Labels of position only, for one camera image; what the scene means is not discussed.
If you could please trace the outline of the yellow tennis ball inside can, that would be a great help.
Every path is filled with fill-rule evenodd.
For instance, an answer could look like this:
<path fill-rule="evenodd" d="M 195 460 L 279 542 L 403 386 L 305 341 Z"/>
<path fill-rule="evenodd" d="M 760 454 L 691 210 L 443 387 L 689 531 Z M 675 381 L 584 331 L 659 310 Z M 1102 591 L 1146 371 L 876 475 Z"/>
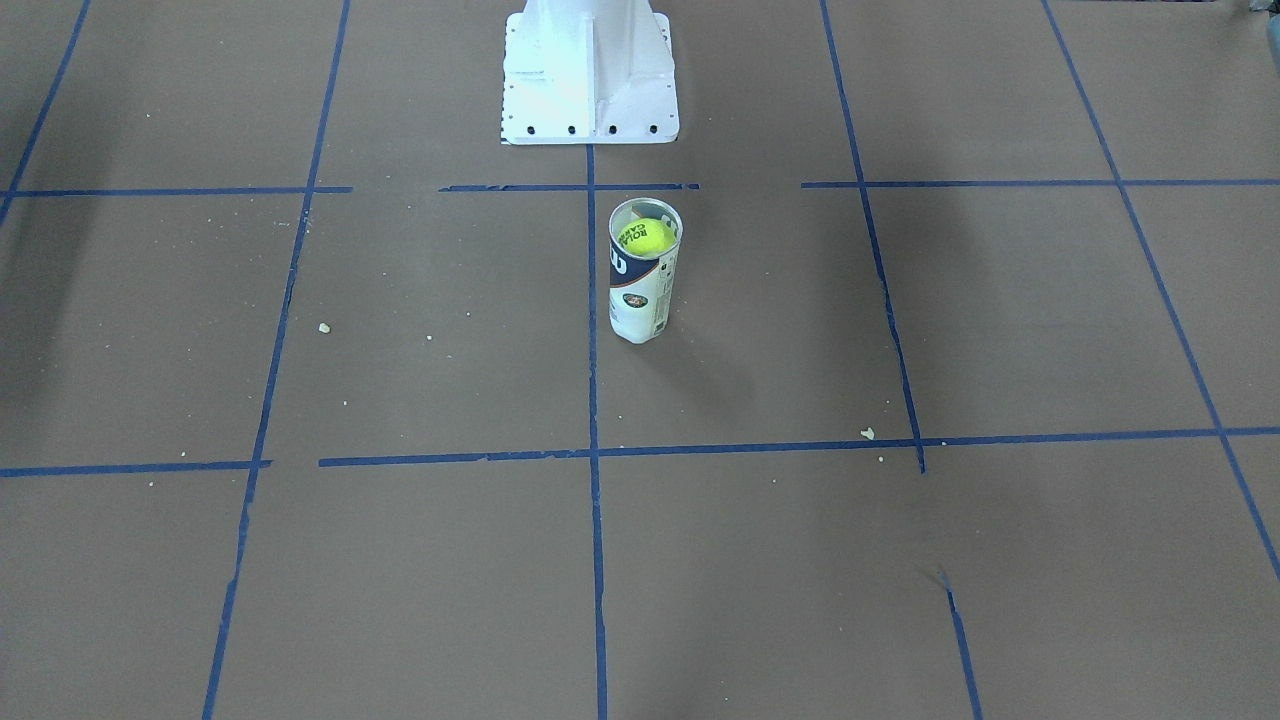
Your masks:
<path fill-rule="evenodd" d="M 659 258 L 676 245 L 676 233 L 663 220 L 639 218 L 622 228 L 617 245 L 632 258 Z"/>

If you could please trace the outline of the clear plastic tennis ball can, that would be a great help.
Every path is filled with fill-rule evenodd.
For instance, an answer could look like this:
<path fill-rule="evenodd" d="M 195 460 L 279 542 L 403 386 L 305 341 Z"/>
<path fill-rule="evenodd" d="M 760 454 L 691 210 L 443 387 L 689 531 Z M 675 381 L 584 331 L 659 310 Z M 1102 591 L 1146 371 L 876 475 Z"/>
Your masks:
<path fill-rule="evenodd" d="M 659 258 L 627 255 L 618 245 L 622 228 L 639 218 L 655 218 L 676 233 L 676 245 Z M 684 223 L 669 204 L 659 199 L 630 199 L 608 220 L 611 238 L 609 316 L 613 332 L 634 345 L 659 336 L 667 327 Z"/>

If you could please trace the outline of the white metal mount base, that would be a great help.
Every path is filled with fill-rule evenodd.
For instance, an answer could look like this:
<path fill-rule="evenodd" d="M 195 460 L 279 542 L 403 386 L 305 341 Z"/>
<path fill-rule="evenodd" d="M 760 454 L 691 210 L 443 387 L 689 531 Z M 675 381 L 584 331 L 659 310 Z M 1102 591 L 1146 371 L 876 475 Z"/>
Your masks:
<path fill-rule="evenodd" d="M 649 1 L 527 1 L 506 18 L 500 141 L 672 143 L 669 18 Z"/>

